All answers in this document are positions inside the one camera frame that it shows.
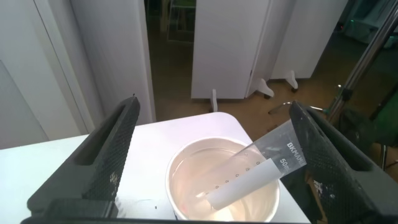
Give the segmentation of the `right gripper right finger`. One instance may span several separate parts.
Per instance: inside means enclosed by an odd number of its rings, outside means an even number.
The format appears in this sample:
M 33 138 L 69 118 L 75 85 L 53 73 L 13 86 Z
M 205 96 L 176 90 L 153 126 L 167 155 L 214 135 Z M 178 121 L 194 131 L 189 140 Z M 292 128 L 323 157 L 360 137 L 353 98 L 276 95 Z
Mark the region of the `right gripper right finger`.
M 294 101 L 289 115 L 307 162 L 289 193 L 311 222 L 397 221 L 397 182 L 314 109 Z

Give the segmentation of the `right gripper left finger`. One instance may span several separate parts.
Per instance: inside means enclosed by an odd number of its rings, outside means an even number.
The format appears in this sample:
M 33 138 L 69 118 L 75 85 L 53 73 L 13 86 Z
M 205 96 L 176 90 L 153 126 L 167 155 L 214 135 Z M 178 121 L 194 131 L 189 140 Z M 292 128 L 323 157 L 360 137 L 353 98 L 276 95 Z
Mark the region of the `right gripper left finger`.
M 28 199 L 31 215 L 43 215 L 56 199 L 113 201 L 139 112 L 135 96 L 120 102 Z

